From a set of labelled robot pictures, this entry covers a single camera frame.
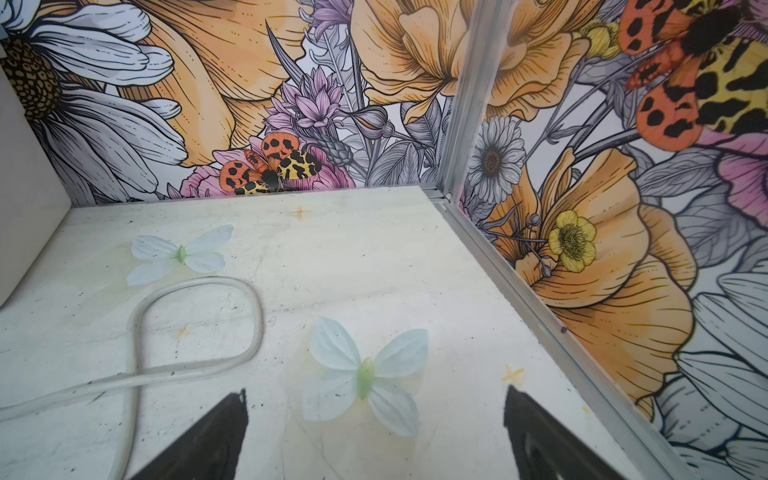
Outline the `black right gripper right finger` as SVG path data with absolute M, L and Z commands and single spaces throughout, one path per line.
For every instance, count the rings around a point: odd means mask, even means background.
M 622 477 L 530 395 L 513 386 L 506 394 L 504 426 L 522 479 Z

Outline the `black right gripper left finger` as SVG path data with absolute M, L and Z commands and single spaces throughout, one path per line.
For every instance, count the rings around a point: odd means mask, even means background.
M 246 390 L 232 392 L 133 479 L 232 480 L 248 423 Z

